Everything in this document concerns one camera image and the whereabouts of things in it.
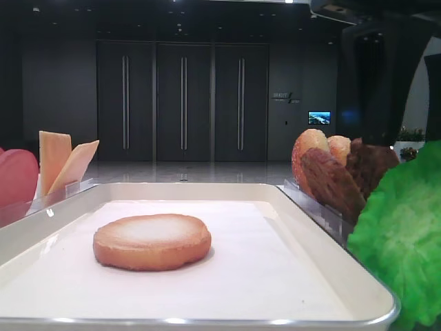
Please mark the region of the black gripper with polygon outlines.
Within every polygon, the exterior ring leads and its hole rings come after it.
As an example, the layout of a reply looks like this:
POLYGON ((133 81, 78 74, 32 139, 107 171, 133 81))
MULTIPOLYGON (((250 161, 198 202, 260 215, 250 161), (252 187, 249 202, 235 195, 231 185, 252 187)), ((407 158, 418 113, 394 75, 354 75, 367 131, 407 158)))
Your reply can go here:
MULTIPOLYGON (((341 45, 355 85, 364 143, 392 146, 402 124, 414 74, 434 32, 439 0, 311 0, 312 14, 356 25, 341 45)), ((440 140, 441 54, 426 56, 429 110, 426 141, 440 140)))

